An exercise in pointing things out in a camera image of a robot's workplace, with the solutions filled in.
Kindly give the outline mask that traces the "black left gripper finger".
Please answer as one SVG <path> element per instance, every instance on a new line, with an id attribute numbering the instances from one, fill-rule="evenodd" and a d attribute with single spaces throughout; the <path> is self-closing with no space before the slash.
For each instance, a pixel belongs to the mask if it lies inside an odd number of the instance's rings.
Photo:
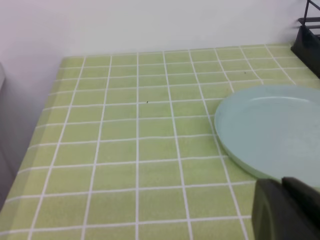
<path id="1" fill-rule="evenodd" d="M 294 177 L 259 179 L 251 222 L 256 240 L 318 240 L 320 192 Z"/>

